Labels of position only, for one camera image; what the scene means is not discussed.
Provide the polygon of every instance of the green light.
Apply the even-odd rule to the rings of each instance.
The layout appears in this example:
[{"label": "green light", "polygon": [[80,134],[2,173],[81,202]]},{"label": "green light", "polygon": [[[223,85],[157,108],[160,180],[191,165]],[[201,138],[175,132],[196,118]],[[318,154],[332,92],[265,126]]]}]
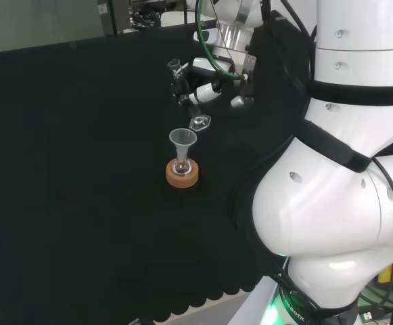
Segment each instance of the green light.
[{"label": "green light", "polygon": [[278,315],[279,314],[277,313],[276,306],[272,304],[265,310],[260,325],[274,325],[274,323],[277,321]]}]

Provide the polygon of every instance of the black strap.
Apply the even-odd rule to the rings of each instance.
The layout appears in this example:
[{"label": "black strap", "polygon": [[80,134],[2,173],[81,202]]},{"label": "black strap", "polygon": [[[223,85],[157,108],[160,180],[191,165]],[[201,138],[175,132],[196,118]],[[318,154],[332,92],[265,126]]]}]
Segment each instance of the black strap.
[{"label": "black strap", "polygon": [[313,98],[324,102],[361,106],[393,106],[393,87],[336,85],[313,81],[310,83],[309,92]]},{"label": "black strap", "polygon": [[371,163],[369,157],[354,151],[308,120],[302,120],[294,135],[309,148],[356,173],[362,173]]}]

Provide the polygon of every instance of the green cable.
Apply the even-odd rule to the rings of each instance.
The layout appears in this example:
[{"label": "green cable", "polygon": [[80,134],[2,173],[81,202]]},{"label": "green cable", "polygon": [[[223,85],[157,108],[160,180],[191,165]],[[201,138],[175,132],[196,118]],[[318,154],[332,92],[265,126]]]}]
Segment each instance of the green cable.
[{"label": "green cable", "polygon": [[205,39],[204,36],[202,35],[202,27],[201,27],[201,13],[202,13],[202,2],[204,0],[199,0],[199,4],[198,4],[198,34],[199,34],[199,38],[200,41],[202,43],[202,46],[204,47],[204,50],[206,52],[206,55],[208,56],[208,59],[210,60],[210,62],[212,64],[214,64],[214,66],[216,66],[216,68],[222,73],[224,74],[226,77],[232,78],[234,80],[241,80],[243,79],[242,76],[237,76],[236,74],[227,72],[225,70],[222,69],[222,67],[216,62],[216,60],[212,57],[210,50],[208,50],[207,44],[205,44]]}]

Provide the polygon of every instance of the black tablecloth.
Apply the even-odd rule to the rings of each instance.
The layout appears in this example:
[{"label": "black tablecloth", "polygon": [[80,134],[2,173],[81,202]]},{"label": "black tablecloth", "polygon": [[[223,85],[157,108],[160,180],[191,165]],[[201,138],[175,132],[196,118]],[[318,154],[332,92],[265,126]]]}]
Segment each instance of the black tablecloth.
[{"label": "black tablecloth", "polygon": [[[161,321],[259,281],[260,260],[229,222],[226,197],[288,137],[306,100],[257,30],[255,107],[231,110],[227,87],[203,108],[212,126],[190,153],[200,181],[172,189],[168,134],[189,115],[170,94],[166,63],[202,55],[192,34],[0,53],[0,324]],[[300,34],[285,25],[279,38],[288,68],[304,76]]]}]

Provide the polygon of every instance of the round cork base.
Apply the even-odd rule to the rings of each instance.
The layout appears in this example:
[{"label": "round cork base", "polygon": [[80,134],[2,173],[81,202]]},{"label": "round cork base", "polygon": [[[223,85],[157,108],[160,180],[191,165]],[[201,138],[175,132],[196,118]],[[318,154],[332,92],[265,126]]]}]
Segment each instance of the round cork base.
[{"label": "round cork base", "polygon": [[189,174],[180,176],[175,174],[172,171],[172,164],[174,163],[175,159],[172,159],[168,165],[166,166],[166,179],[168,180],[168,183],[175,188],[189,188],[190,186],[193,186],[196,184],[198,181],[199,177],[199,167],[198,164],[192,160],[189,159],[192,170]]}]

